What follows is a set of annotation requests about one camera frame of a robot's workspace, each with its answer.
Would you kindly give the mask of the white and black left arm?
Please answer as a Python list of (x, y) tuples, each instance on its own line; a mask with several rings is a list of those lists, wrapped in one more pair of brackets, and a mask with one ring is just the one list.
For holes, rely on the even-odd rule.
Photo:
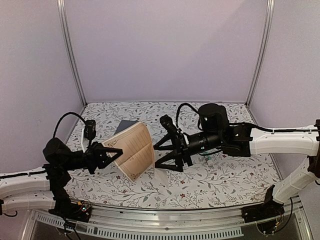
[(87, 170), (93, 175), (123, 154), (120, 148), (92, 143), (86, 150), (72, 151), (57, 137), (43, 149), (47, 161), (41, 167), (0, 175), (0, 213), (7, 215), (19, 210), (44, 209), (62, 218), (89, 215), (83, 201), (71, 201), (65, 186), (74, 170)]

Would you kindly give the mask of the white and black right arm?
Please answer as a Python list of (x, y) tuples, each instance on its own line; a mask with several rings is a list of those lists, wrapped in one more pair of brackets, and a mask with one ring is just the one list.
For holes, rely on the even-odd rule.
[(269, 187), (263, 203), (257, 206), (262, 218), (269, 218), (290, 197), (320, 178), (320, 121), (300, 128), (265, 128), (249, 122), (232, 123), (224, 106), (207, 103), (192, 110), (198, 115), (200, 132), (183, 133), (177, 120), (160, 118), (167, 134), (154, 145), (169, 153), (157, 160), (158, 169), (182, 172), (191, 166), (191, 157), (208, 150), (231, 157), (260, 154), (302, 154), (306, 158), (287, 178)]

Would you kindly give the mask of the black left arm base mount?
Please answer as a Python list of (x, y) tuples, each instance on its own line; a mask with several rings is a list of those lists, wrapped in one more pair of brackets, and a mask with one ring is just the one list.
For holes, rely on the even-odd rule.
[(58, 200), (54, 208), (49, 209), (48, 212), (63, 219), (88, 223), (92, 214), (92, 205), (83, 200), (78, 202)]

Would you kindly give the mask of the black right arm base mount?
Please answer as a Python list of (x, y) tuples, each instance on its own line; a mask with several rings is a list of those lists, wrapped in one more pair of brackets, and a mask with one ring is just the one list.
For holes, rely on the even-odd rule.
[(274, 200), (274, 188), (275, 185), (272, 185), (267, 189), (262, 203), (241, 208), (241, 217), (245, 223), (265, 220), (285, 213), (284, 204)]

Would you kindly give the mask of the beige lined letter paper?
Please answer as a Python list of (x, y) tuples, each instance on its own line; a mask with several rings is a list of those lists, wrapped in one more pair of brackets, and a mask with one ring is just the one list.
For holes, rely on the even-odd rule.
[(115, 160), (115, 165), (135, 183), (149, 168), (154, 178), (166, 188), (169, 187), (167, 172), (155, 168), (156, 154), (151, 134), (147, 126), (138, 121), (131, 127), (102, 142), (104, 147), (122, 149), (123, 154)]

